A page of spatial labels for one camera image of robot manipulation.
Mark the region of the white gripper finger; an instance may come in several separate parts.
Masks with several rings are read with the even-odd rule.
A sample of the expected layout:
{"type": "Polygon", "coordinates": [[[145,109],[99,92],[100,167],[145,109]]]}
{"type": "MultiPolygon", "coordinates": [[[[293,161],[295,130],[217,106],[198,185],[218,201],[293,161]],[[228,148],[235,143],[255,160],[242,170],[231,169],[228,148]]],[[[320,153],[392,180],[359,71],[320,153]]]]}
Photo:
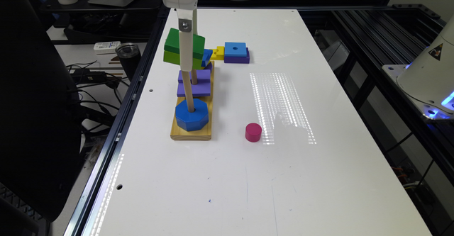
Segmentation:
{"type": "Polygon", "coordinates": [[[198,17],[197,17],[197,9],[192,11],[192,31],[194,35],[198,35],[198,17]]]}
{"type": "Polygon", "coordinates": [[[179,28],[179,54],[182,71],[192,70],[193,10],[176,9],[179,28]]]}

